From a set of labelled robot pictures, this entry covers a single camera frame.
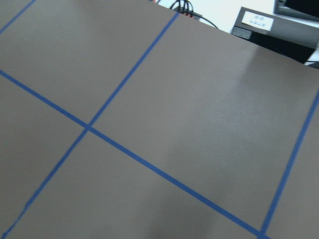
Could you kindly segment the black box with label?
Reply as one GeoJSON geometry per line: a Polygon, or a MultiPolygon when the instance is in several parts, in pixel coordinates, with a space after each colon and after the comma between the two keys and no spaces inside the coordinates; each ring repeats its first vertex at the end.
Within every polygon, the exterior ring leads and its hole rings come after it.
{"type": "Polygon", "coordinates": [[[231,34],[306,63],[319,42],[319,29],[242,7],[231,34]]]}

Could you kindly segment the black monitor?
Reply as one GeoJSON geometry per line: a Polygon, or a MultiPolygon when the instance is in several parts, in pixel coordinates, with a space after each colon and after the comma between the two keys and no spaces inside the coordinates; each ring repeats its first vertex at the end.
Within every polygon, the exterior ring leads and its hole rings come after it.
{"type": "Polygon", "coordinates": [[[319,0],[276,0],[274,13],[319,16],[319,0]]]}

